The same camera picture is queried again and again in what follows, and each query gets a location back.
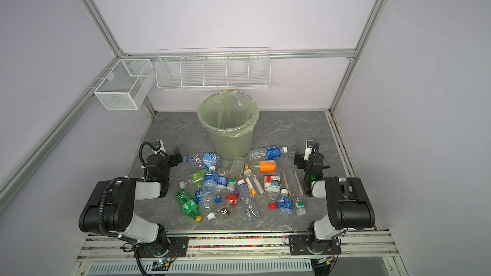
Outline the red white label bottle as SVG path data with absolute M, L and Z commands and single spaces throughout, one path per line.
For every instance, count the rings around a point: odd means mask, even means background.
M 280 175 L 265 175 L 263 181 L 264 191 L 269 197 L 269 208 L 275 210 L 277 201 L 281 194 L 281 176 Z

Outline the yellow stripe white cap bottle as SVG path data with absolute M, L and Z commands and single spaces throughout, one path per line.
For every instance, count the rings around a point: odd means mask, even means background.
M 245 182 L 248 184 L 249 191 L 254 198 L 259 198 L 264 194 L 263 187 L 258 177 L 252 170 L 247 169 L 244 171 Z

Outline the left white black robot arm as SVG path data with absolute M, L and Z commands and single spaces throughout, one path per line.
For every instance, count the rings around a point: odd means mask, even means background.
M 79 229 L 124 241 L 133 246 L 138 258 L 182 258 L 188 247 L 184 237 L 169 238 L 162 224 L 134 212 L 137 201 L 166 197 L 171 168 L 183 162 L 180 150 L 175 148 L 169 154 L 161 140 L 144 141 L 138 158 L 142 177 L 124 176 L 97 183 L 79 217 Z

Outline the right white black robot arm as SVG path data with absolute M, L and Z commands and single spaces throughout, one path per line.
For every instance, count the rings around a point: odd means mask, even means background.
M 294 166 L 304 172 L 293 172 L 299 191 L 289 188 L 294 197 L 295 211 L 303 207 L 306 197 L 325 199 L 327 214 L 311 222 L 306 232 L 290 235 L 288 246 L 294 256 L 341 254 L 341 235 L 375 227 L 375 212 L 360 178 L 324 177 L 323 170 L 330 168 L 319 152 L 319 143 L 307 141 L 303 154 L 296 153 Z

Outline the clear bottle blue label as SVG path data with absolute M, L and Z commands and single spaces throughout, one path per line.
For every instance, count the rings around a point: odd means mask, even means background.
M 252 149 L 246 156 L 246 160 L 249 162 L 274 160 L 280 158 L 283 154 L 288 152 L 286 146 L 268 146 L 265 148 Z

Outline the clear bottle green label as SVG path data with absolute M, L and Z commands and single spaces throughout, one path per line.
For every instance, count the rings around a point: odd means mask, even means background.
M 304 191 L 296 170 L 294 168 L 284 170 L 283 177 L 288 195 L 292 199 L 294 205 L 294 211 L 298 216 L 306 215 L 307 211 L 304 204 Z

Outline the blue label bottle white cap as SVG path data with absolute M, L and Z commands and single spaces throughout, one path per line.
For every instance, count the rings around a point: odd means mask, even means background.
M 217 180 L 216 167 L 210 166 L 203 179 L 203 185 L 199 198 L 199 208 L 203 216 L 209 221 L 213 221 L 216 216 L 214 213 L 215 200 L 217 195 Z

